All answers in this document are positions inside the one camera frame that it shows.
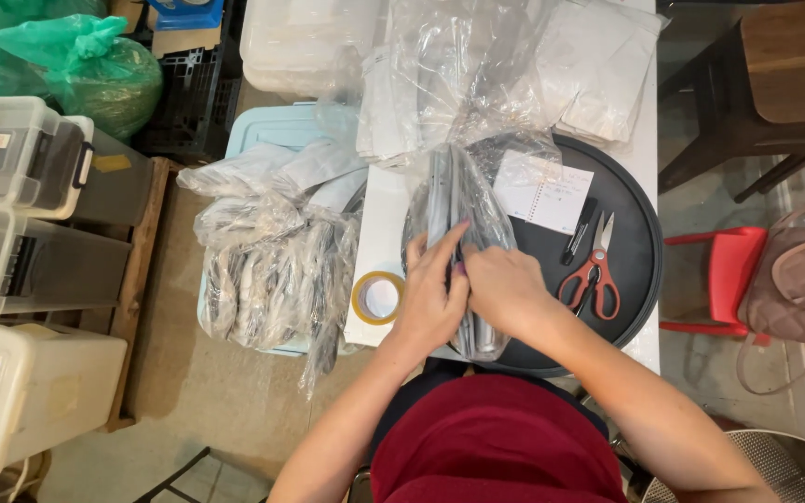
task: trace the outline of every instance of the person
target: person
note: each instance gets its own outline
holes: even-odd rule
[[[573,372],[679,501],[778,501],[687,396],[555,300],[534,258],[465,245],[464,267],[453,269],[447,288],[447,265],[467,226],[427,250],[426,234],[408,244],[393,328],[285,463],[268,501],[337,503],[367,455],[376,503],[626,501],[604,424],[550,383],[426,370],[400,388],[453,336],[466,307]]]

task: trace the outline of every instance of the table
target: table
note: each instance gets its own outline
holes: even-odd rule
[[[653,0],[621,0],[626,6],[654,13]],[[657,207],[657,68],[656,54],[651,58],[641,99],[639,116],[632,131],[632,149],[606,153],[619,162],[636,179],[645,194]],[[403,276],[400,262],[400,235],[408,210],[409,196],[405,178],[372,166],[368,172],[368,191],[362,217],[362,236],[356,260],[354,281],[372,270],[386,270]],[[648,317],[641,331],[623,351],[633,359],[660,373],[660,345],[657,308]],[[357,318],[352,308],[347,314],[343,335],[347,342],[376,347],[393,324],[372,326]],[[459,359],[448,347],[434,356]]]

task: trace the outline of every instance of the red-handled scissors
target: red-handled scissors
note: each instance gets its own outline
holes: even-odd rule
[[[611,271],[607,268],[607,247],[611,243],[611,234],[613,232],[614,214],[611,213],[610,219],[605,224],[605,212],[602,211],[601,217],[598,219],[598,228],[595,230],[595,243],[592,246],[592,253],[586,259],[586,263],[565,278],[564,282],[561,283],[561,287],[558,288],[558,299],[561,299],[565,286],[572,279],[577,280],[573,300],[567,304],[567,307],[575,308],[584,294],[591,294],[591,292],[586,292],[589,284],[589,274],[592,269],[598,268],[598,282],[595,284],[595,314],[600,319],[614,319],[617,313],[620,312],[620,292],[617,291],[617,286],[611,278]],[[604,312],[606,286],[610,288],[611,294],[614,296],[614,312],[610,315],[606,315]]]

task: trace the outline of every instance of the spiral notebook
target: spiral notebook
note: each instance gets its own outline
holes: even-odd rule
[[[555,232],[573,235],[595,174],[562,166],[561,176],[556,180],[544,179],[532,185],[515,181],[523,178],[519,174],[525,171],[526,163],[536,165],[547,162],[509,150],[502,157],[493,192],[508,215]]]

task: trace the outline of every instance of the tape roll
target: tape roll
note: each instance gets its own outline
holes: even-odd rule
[[[404,285],[396,274],[369,272],[352,287],[352,311],[368,325],[386,325],[396,319]]]

